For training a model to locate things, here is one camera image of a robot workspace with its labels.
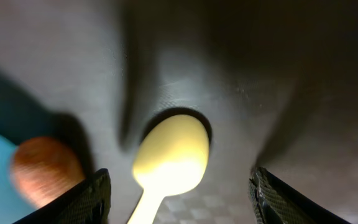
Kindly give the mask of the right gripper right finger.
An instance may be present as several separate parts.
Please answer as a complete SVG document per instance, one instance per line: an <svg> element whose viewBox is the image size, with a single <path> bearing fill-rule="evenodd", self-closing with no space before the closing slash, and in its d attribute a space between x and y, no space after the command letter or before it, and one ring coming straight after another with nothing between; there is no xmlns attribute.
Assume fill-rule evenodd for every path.
<svg viewBox="0 0 358 224"><path fill-rule="evenodd" d="M258 224L349 224L263 167L250 173L249 199Z"/></svg>

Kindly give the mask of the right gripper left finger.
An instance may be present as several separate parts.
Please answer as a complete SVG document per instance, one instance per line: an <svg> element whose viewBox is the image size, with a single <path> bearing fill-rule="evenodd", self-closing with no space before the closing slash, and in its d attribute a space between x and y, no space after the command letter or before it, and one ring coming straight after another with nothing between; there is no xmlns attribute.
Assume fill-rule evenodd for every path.
<svg viewBox="0 0 358 224"><path fill-rule="evenodd" d="M106 224L110 208L111 179L103 168L14 224Z"/></svg>

